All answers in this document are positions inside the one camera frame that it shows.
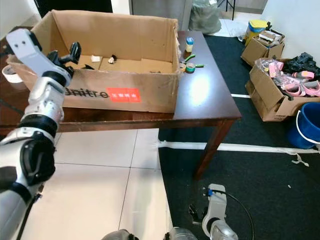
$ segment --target blue bottle cap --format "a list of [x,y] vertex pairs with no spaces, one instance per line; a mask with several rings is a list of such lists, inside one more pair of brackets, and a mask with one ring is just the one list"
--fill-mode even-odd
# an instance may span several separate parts
[[194,44],[194,39],[192,37],[188,36],[186,38],[186,43],[189,44],[189,45],[192,45],[192,44]]

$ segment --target metal stand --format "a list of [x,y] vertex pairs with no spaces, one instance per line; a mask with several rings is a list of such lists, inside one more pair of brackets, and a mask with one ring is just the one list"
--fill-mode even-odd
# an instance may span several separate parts
[[225,11],[228,12],[228,4],[230,5],[230,7],[232,8],[232,21],[234,20],[234,16],[235,16],[235,7],[236,7],[236,0],[233,0],[233,6],[231,5],[231,3],[229,2],[229,0],[222,0],[222,2],[220,2],[218,4],[218,7],[220,7],[220,5],[226,1],[225,4]]

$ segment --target black carpet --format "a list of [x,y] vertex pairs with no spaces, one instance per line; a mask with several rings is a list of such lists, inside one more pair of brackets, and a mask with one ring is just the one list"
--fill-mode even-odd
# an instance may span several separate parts
[[[212,55],[233,94],[244,88],[250,68],[240,59],[243,45],[236,38],[206,36]],[[252,101],[235,98],[242,119],[230,129],[224,143],[270,147],[293,147],[286,139],[291,121],[262,122]],[[206,142],[211,127],[160,129],[159,139],[172,142]],[[198,240],[207,240],[188,214],[194,204],[201,214],[208,206],[202,187],[224,185],[250,211],[257,240],[316,240],[320,225],[320,155],[301,154],[310,167],[293,164],[285,153],[219,151],[200,181],[192,175],[201,150],[159,148],[163,181],[174,226],[191,230]],[[232,199],[227,199],[226,221],[239,239],[251,238],[248,217]]]

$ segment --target yellow container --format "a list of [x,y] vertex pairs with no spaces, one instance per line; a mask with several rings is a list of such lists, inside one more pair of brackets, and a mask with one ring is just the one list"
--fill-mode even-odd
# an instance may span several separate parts
[[265,30],[267,26],[267,21],[260,19],[250,20],[244,36],[245,45],[247,46],[250,40]]

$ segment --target dark wood tabletop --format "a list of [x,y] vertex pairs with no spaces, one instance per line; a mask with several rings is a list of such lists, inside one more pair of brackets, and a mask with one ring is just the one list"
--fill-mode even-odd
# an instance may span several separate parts
[[[120,110],[102,110],[65,107],[64,120],[60,132],[101,131],[115,129],[141,129],[159,127],[212,126],[218,119],[238,119],[241,114],[227,88],[218,66],[201,32],[180,31],[180,49],[185,49],[186,37],[194,38],[189,60],[204,64],[194,73],[184,73],[178,88],[175,113],[156,113]],[[1,69],[6,66],[6,58],[0,60]],[[0,134],[6,135],[15,128],[21,114],[28,105],[29,90],[23,83],[9,83],[0,76]]]

